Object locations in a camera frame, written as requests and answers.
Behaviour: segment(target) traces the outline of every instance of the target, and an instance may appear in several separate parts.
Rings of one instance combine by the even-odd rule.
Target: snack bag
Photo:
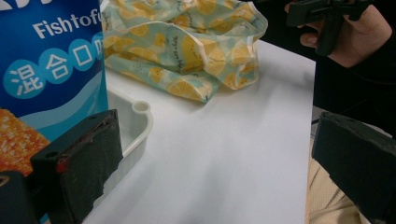
[[[259,78],[255,42],[267,19],[237,0],[103,1],[106,66],[152,87],[208,102],[219,85]]]
[[[0,170],[107,110],[99,1],[0,0]]]

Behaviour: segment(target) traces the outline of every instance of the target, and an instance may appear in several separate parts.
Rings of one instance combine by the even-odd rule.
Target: person
[[[378,0],[376,5],[368,6],[358,21],[345,16],[335,48],[328,57],[320,57],[310,50],[318,45],[322,21],[307,24],[299,28],[300,32],[282,27],[279,23],[282,15],[275,11],[275,6],[280,4],[274,1],[259,6],[269,21],[269,29],[271,21],[275,22],[275,27],[262,40],[317,62],[314,105],[372,124],[395,138],[396,20],[391,18],[393,12],[385,1]],[[288,12],[289,5],[284,4],[283,7]],[[291,38],[296,38],[305,49],[297,46]],[[368,223],[353,202],[332,182],[326,170],[312,158],[309,160],[308,183],[310,224]]]

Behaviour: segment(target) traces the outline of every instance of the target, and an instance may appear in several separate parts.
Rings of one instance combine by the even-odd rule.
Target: black clothing
[[[268,19],[263,41],[303,55],[317,62],[313,105],[333,113],[372,124],[396,136],[396,34],[368,60],[345,68],[315,50],[301,45],[300,35],[315,32],[286,25],[284,6],[290,0],[255,3]],[[375,6],[388,23],[396,27],[393,11],[387,1],[377,0]]]

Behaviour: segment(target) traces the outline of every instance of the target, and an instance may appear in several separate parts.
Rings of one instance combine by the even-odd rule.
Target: black handheld device
[[[344,22],[343,15],[349,15],[350,20],[358,21],[361,13],[373,2],[374,0],[297,0],[290,3],[286,24],[300,26],[324,20],[316,54],[327,56],[334,49]]]

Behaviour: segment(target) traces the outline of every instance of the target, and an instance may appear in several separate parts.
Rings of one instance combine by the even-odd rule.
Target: lemon print bag
[[[110,0],[102,18],[106,66],[157,89],[206,103],[259,77],[268,22],[251,2]]]

